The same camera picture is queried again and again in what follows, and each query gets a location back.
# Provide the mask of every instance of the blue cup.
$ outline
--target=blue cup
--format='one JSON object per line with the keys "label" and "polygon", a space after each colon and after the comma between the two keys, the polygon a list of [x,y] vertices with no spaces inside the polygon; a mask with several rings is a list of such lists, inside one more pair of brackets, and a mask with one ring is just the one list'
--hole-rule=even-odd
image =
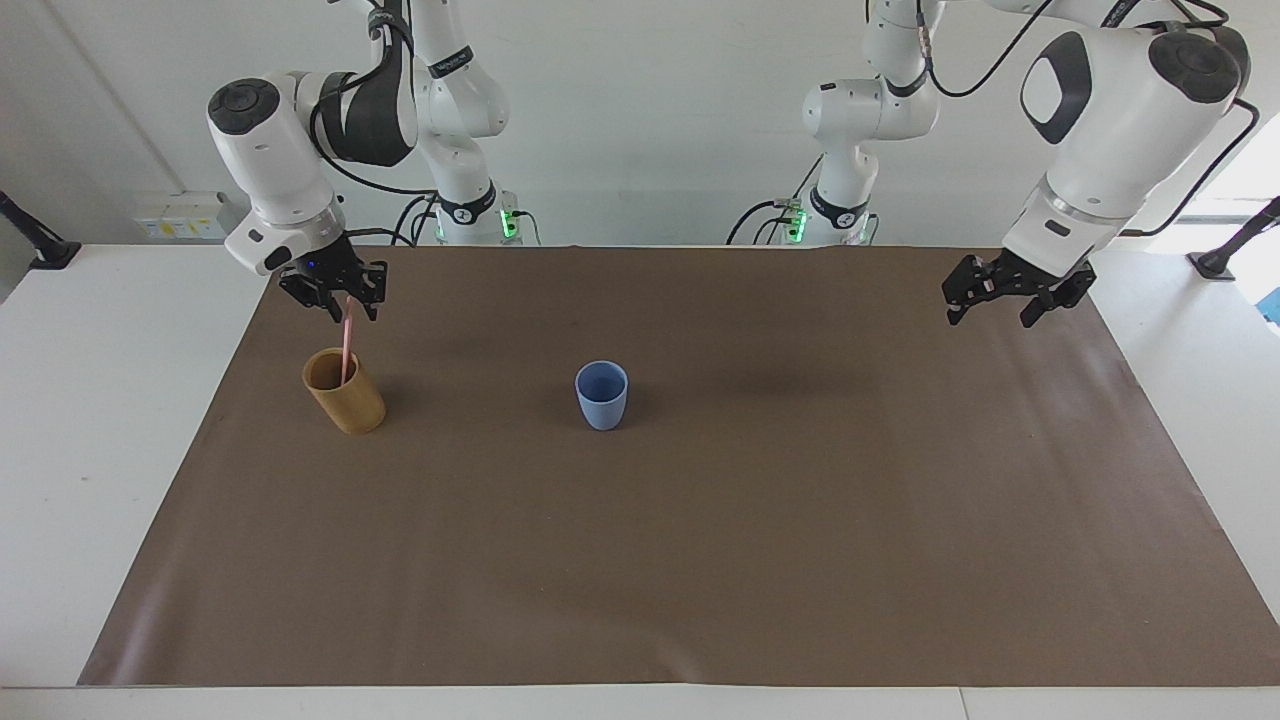
{"label": "blue cup", "polygon": [[631,387],[622,366],[607,360],[591,363],[577,372],[573,387],[589,425],[602,433],[618,427],[622,414],[627,411],[627,389]]}

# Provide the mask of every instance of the pink straw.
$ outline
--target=pink straw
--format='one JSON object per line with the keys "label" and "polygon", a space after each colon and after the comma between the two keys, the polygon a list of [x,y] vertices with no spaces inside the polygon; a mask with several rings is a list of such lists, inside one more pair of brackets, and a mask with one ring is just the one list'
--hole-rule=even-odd
{"label": "pink straw", "polygon": [[351,380],[351,331],[356,324],[356,299],[347,296],[347,316],[342,320],[342,383]]}

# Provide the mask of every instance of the brown tablecloth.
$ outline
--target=brown tablecloth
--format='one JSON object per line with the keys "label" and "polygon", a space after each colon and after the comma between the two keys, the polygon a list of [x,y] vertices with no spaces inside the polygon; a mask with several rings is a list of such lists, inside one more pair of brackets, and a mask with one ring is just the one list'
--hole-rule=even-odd
{"label": "brown tablecloth", "polygon": [[950,250],[372,255],[387,424],[321,414],[338,328],[271,288],[81,683],[1280,684],[1091,305],[950,328]]}

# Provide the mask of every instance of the white table surface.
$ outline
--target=white table surface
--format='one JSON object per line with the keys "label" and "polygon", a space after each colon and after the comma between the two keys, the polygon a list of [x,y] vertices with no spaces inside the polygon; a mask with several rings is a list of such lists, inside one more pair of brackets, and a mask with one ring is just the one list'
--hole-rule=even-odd
{"label": "white table surface", "polygon": [[[1160,263],[1184,261],[1101,254],[1094,300],[1275,615],[1280,337],[1233,286],[1160,281]],[[35,688],[0,691],[4,720],[1280,717],[1280,688],[56,689],[79,675],[264,287],[220,247],[93,246],[0,305],[0,687]]]}

